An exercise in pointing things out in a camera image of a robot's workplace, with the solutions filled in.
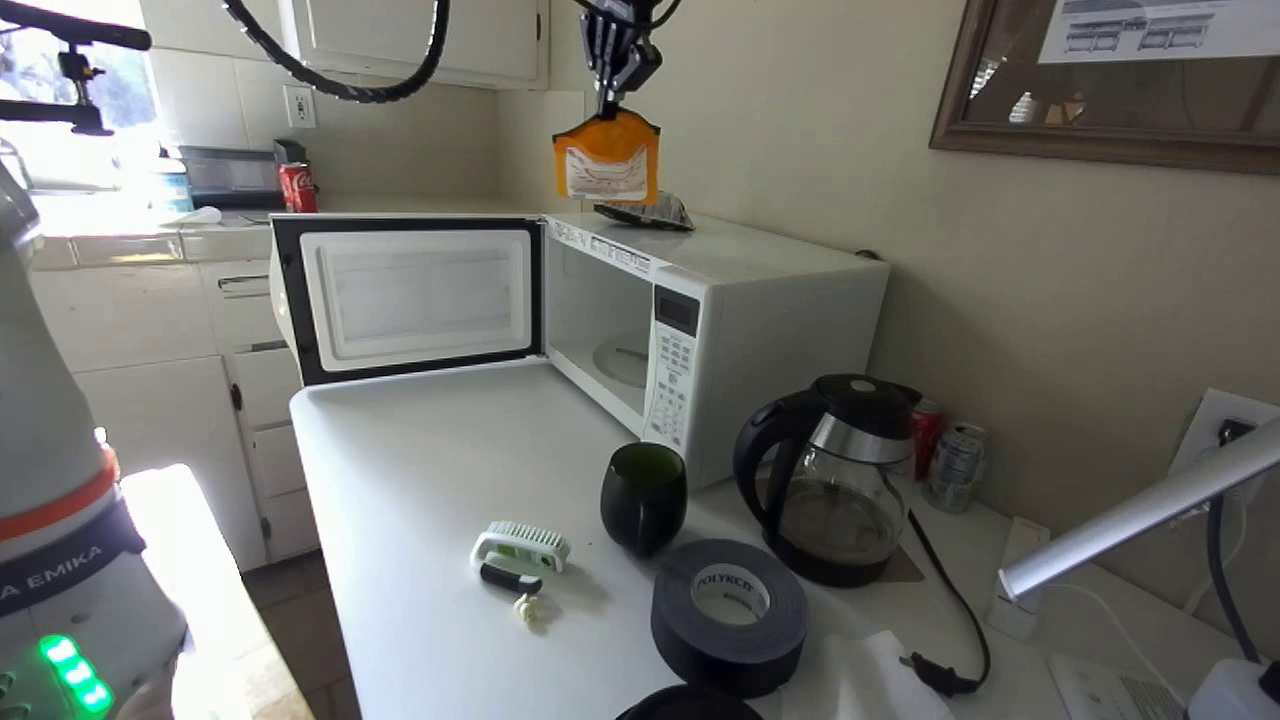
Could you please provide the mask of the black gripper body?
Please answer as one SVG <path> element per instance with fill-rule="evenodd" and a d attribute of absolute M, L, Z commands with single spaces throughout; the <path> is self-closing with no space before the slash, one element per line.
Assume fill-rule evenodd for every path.
<path fill-rule="evenodd" d="M 670 18 L 660 0 L 582 0 L 587 72 L 599 95 L 628 95 L 664 62 L 653 30 Z"/>

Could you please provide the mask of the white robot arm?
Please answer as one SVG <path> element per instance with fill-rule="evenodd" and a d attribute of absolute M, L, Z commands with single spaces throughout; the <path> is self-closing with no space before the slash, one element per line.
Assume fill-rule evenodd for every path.
<path fill-rule="evenodd" d="M 247 591 L 218 571 L 232 602 L 205 611 L 176 536 L 136 527 L 128 503 L 160 488 L 122 488 L 28 278 L 41 212 L 0 185 L 6 720 L 310 720 Z"/>

